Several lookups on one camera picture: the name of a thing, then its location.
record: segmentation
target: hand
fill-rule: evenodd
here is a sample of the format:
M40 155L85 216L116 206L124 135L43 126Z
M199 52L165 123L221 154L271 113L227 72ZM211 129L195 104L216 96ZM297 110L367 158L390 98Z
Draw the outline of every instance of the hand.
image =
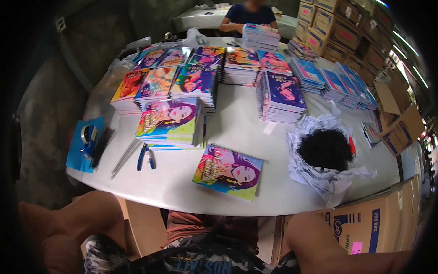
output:
M242 33L242 32L243 32L244 25L243 25L243 24L234 24L234 28L235 28L235 30L237 30L239 33Z

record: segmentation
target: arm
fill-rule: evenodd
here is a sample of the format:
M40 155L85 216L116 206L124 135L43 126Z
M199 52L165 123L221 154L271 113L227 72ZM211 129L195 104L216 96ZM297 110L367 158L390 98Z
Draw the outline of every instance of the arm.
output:
M289 221L281 256L290 251L297 256L302 274L396 274L410 256L410 252L348 255L332 228L313 212L302 212Z
M271 26L271 28L276 28L276 29L278 29L277 21L271 22L269 25Z
M237 30L238 32L242 33L242 28L244 26L243 24L230 24L230 22L231 20L225 17L219 26L219 30L222 32L232 32L233 30Z

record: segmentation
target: stack of cardboard boxes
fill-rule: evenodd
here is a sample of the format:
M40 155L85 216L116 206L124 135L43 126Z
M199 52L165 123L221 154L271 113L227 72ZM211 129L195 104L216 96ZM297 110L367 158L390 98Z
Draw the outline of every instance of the stack of cardboard boxes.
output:
M370 13L349 0L301 0L296 39L355 70L371 86L392 47L393 26L381 5Z
M418 175L334 210L318 213L349 255L412 250L420 213Z
M424 124L417 106L410 102L406 91L409 85L403 75L394 70L389 77L389 85L374 82L370 91L378 103L375 116L380 139L398 156L421 136Z

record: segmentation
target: stack of notebooks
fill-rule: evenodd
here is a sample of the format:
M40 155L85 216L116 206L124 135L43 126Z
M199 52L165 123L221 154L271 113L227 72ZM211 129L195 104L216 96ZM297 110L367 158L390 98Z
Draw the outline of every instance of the stack of notebooks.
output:
M303 93L319 95L321 90L324 89L325 81L312 62L292 58L290 60L290 67L292 68L293 75L298 78L300 89Z
M260 62L253 49L227 48L224 84L254 86Z
M367 139L368 145L370 148L375 147L378 143L381 142L379 135L377 134L376 127L374 123L364 123L362 122L362 131Z
M340 103L348 108L351 109L359 109L358 103L360 99L359 92L357 91L356 87L351 82L351 79L346 77L343 74L337 74L340 81L344 85L345 89L347 90L347 96L340 101Z
M276 28L247 23L243 27L242 47L276 53L280 44L280 33Z
M176 47L166 50L161 56L157 68L184 66L190 57L191 50L189 47Z
M217 69L218 81L223 80L223 59L225 58L225 48L205 46L194 50L188 64L205 65Z
M208 65L187 64L175 80L170 96L175 98L198 97L201 99L203 115L213 115L216 111L218 89L218 68Z
M177 67L149 70L134 98L142 110L148 102L165 100L170 97L170 87L176 71Z
M342 75L347 78L344 80L344 82L345 86L348 87L347 90L351 100L346 100L346 103L342 101L341 103L343 103L344 106L358 110L377 109L377 102L375 98L371 95L367 85L356 72L339 62L335 64L333 71L338 75Z
M289 64L282 54L271 53L267 51L259 50L257 52L260 59L261 70L270 71L275 73L281 73L285 75L293 75Z
M288 48L285 51L291 56L295 58L300 58L309 62L314 63L318 55L309 48L308 45L303 44L298 41L296 38L289 40L287 44Z
M146 79L149 69L129 72L125 75L110 104L121 115L141 114L141 108L134 98Z
M139 70L143 68L156 68L156 66L161 60L161 56L163 56L164 53L166 53L166 50L149 51L140 60L136 62L137 65L135 66L134 70Z
M256 91L262 121L293 124L307 109L295 77L265 71Z
M263 160L209 144L193 176L193 182L252 202Z
M136 137L147 144L202 147L204 118L197 98L171 99L145 105Z
M348 96L348 91L339 79L335 72L328 71L320 68L319 72L325 81L324 89L321 91L321 97L325 100L333 100L335 102L340 102L346 96Z
M134 70L142 68L164 68L184 65L190 57L191 50L189 47L175 47L166 50L153 50L145 49L148 51L146 54L143 52L140 59L136 58L137 66Z

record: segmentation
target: paper scrap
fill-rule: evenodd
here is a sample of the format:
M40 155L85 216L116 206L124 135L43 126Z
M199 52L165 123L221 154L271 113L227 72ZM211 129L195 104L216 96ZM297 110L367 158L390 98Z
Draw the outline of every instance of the paper scrap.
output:
M271 135L276 125L276 122L269 122L266 128L263 130L263 133L265 133L266 135Z

